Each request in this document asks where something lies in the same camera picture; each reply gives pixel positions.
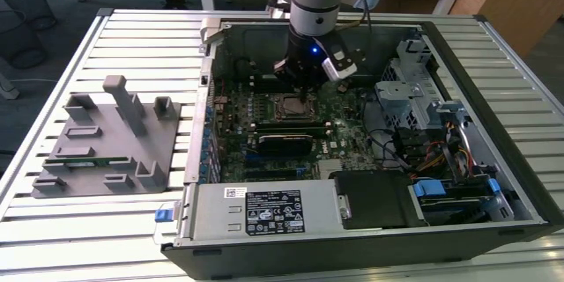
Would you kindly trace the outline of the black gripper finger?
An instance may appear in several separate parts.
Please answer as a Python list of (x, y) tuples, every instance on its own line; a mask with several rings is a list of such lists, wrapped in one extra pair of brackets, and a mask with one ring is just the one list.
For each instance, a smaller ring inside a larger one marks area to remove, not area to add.
[(292, 87), (294, 91), (298, 93), (299, 100), (306, 101), (308, 86), (304, 76), (300, 72), (292, 70), (286, 59), (275, 63), (274, 73), (276, 78)]
[(327, 81), (328, 77), (323, 69), (304, 70), (303, 99), (307, 99), (311, 93), (316, 93)]

